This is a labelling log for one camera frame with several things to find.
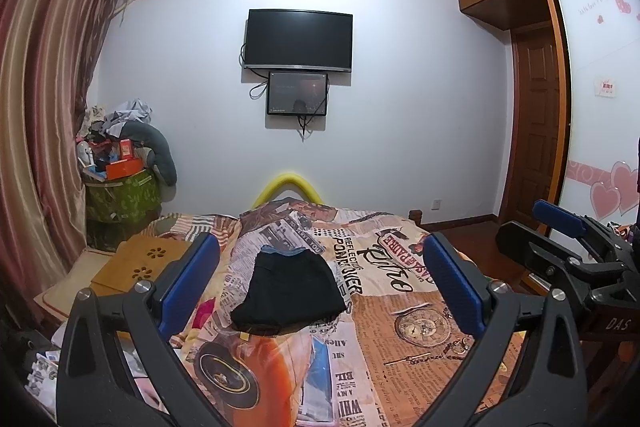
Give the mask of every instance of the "wall-mounted monitor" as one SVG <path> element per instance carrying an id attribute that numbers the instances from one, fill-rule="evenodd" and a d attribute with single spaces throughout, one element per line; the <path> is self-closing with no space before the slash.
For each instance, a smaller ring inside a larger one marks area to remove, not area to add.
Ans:
<path id="1" fill-rule="evenodd" d="M 267 114 L 326 116 L 326 74 L 271 71 L 267 89 Z"/>
<path id="2" fill-rule="evenodd" d="M 249 10 L 245 68 L 351 71 L 353 15 Z"/>

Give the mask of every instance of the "bed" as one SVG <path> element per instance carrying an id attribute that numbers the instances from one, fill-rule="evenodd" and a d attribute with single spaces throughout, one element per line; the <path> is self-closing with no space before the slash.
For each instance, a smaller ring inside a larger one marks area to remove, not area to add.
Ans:
<path id="1" fill-rule="evenodd" d="M 241 214 L 170 214 L 142 233 L 191 241 L 213 233 L 221 260 L 185 330 L 171 338 L 200 390 L 234 427 L 411 426 L 472 346 L 422 263 L 414 222 L 286 198 Z M 346 311 L 276 337 L 231 327 L 263 245 L 305 247 L 327 261 Z M 518 358 L 513 335 L 480 409 L 495 404 Z M 143 372 L 145 400 L 163 405 Z"/>

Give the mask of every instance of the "curtain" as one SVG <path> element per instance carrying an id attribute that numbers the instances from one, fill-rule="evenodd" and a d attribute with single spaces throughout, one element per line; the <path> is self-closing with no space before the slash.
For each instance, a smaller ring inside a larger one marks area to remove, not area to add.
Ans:
<path id="1" fill-rule="evenodd" d="M 0 0 L 0 270 L 34 314 L 86 245 L 75 135 L 115 2 Z"/>

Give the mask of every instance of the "silver bolt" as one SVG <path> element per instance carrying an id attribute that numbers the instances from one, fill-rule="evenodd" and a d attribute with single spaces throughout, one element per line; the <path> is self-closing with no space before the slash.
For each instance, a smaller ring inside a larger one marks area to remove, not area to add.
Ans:
<path id="1" fill-rule="evenodd" d="M 508 291 L 511 290 L 511 288 L 509 288 L 509 285 L 506 282 L 502 282 L 502 281 L 493 281 L 489 287 L 491 288 L 492 291 L 496 292 L 496 293 L 507 293 Z"/>
<path id="2" fill-rule="evenodd" d="M 82 288 L 77 294 L 81 301 L 86 301 L 89 297 L 91 297 L 91 288 Z"/>
<path id="3" fill-rule="evenodd" d="M 146 293 L 151 289 L 151 281 L 138 281 L 133 288 L 138 293 Z"/>
<path id="4" fill-rule="evenodd" d="M 566 299 L 566 294 L 560 288 L 553 288 L 551 290 L 551 296 L 556 301 L 564 301 Z"/>

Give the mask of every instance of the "yellow arch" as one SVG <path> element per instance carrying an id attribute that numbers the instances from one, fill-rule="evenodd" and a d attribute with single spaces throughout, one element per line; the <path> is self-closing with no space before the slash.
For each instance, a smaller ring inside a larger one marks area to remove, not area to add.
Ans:
<path id="1" fill-rule="evenodd" d="M 293 174 L 293 172 L 286 172 L 285 174 L 281 174 L 280 176 L 275 177 L 269 182 L 269 184 L 260 193 L 260 196 L 258 196 L 258 199 L 255 200 L 253 208 L 260 206 L 263 203 L 267 203 L 267 201 L 269 201 L 270 198 L 274 195 L 276 190 L 279 190 L 283 185 L 286 185 L 287 183 L 294 184 L 296 187 L 302 190 L 302 193 L 306 196 L 307 200 L 311 201 L 312 203 L 322 204 L 322 199 L 308 181 L 306 181 L 302 176 Z"/>

